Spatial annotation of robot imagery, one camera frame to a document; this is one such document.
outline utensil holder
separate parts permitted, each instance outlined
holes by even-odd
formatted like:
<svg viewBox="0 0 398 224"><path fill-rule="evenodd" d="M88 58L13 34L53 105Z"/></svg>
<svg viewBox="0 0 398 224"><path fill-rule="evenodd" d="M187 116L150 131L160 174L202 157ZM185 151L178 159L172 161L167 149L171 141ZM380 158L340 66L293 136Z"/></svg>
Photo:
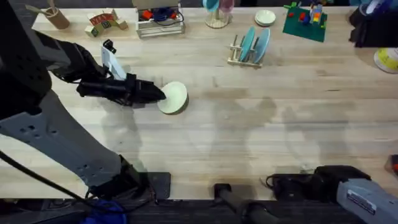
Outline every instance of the utensil holder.
<svg viewBox="0 0 398 224"><path fill-rule="evenodd" d="M52 8L48 8L45 11L51 13L51 16L45 15L45 17L57 28L57 29L66 29L69 26L69 20L62 14L59 8L55 8L56 11L53 13Z"/></svg>

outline green lego baseplate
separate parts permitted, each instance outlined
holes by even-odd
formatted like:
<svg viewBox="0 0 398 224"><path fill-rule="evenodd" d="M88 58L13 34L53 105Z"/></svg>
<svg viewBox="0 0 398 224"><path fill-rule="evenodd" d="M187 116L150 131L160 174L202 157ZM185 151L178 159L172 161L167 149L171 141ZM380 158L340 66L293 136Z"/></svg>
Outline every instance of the green lego baseplate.
<svg viewBox="0 0 398 224"><path fill-rule="evenodd" d="M286 14L284 33L323 42L325 40L326 21L328 15L322 13L320 20L321 23L319 24L314 22L312 24L309 23L307 25L303 25L302 22L299 21L300 14L303 12L306 15L310 14L310 11L308 9L302 9L300 7L292 7L288 10Z"/></svg>

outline wooden table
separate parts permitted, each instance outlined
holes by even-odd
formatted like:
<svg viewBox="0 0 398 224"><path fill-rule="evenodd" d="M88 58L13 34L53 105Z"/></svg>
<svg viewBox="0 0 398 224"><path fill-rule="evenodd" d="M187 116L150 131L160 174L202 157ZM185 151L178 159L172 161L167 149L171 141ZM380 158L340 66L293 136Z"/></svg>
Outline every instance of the wooden table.
<svg viewBox="0 0 398 224"><path fill-rule="evenodd" d="M140 40L134 9L116 9L129 30L89 38L86 14L96 9L63 9L70 28L58 31L39 15L33 28L76 42L98 62L101 42L110 38L126 70L157 86L186 84L190 104L176 116L156 105L132 110L98 98L80 98L76 86L53 78L53 89L68 111L102 144L139 170L169 171L172 198L211 198L215 182L229 182L243 197L269 198L260 176L298 172L325 164L348 164L368 173L398 196L398 180L384 170L398 153L398 76L373 63L376 49L348 42L352 7L326 7L326 40L319 43L283 34L287 12L271 27L261 69L226 63L234 35L250 26L259 34L259 8L236 8L233 23L214 30L204 9L183 9L185 35ZM7 154L60 185L84 195L83 182L56 162L15 140L1 137ZM0 163L1 198L64 197Z"/></svg>

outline black cable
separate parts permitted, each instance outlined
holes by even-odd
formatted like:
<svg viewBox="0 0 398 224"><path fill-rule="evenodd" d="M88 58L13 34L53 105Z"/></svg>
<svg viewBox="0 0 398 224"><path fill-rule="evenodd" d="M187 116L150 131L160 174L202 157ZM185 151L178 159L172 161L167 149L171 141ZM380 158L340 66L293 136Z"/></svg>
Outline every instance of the black cable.
<svg viewBox="0 0 398 224"><path fill-rule="evenodd" d="M103 207L99 207L96 205L93 205L89 202L87 202L85 199L81 198L79 195L71 192L68 189L63 188L62 186L59 186L58 184L52 182L51 180L48 180L45 177L42 177L39 174L36 174L35 172L31 171L30 169L26 168L25 166L23 166L22 164L18 163L17 161L15 161L14 159L10 158L9 156L7 156L5 153L3 153L2 151L0 151L0 159L2 159L4 162L7 162L9 165L13 166L14 168L16 168L17 170L25 173L26 175L30 176L33 179L36 179L44 184L47 184L48 186L57 189L59 191L61 191L62 193L65 193L71 197L73 197L77 202L81 202L91 208L97 209L101 212L106 212L106 213L116 213L116 214L126 214L126 213L130 213L133 212L135 210L137 210L138 208L141 208L145 205L147 205L149 202L151 202L151 198L148 198L145 202L143 202L142 204L132 208L132 209L128 209L128 210L123 210L123 211L113 211L113 210L108 210L105 209Z"/></svg>
<svg viewBox="0 0 398 224"><path fill-rule="evenodd" d="M177 12L178 12L178 14L181 16L181 18L182 18L181 21L175 21L175 22L172 22L171 24L161 24L161 23L159 23L159 22L156 21L156 20L154 20L154 21L156 22L157 25L160 25L160 26L171 26L171 25L177 24L177 23L179 23L179 22L183 22L183 21L185 20L184 15L183 15L179 10L177 10Z"/></svg>

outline teal plate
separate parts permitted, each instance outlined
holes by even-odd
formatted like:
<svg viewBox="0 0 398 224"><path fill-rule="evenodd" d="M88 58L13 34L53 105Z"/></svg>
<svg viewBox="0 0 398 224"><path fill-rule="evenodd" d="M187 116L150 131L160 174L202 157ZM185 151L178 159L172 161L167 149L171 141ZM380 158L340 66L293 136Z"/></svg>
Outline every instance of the teal plate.
<svg viewBox="0 0 398 224"><path fill-rule="evenodd" d="M250 27L249 31L247 32L246 36L243 39L241 57L239 61L242 62L246 58L246 55L249 53L251 44L253 43L254 40L254 34L255 34L254 27Z"/></svg>
<svg viewBox="0 0 398 224"><path fill-rule="evenodd" d="M209 12L216 11L219 5L219 0L203 0L203 7L205 7Z"/></svg>
<svg viewBox="0 0 398 224"><path fill-rule="evenodd" d="M260 38L257 41L256 48L254 49L254 63L259 63L261 58L266 53L270 36L271 30L269 28L266 28L261 32Z"/></svg>

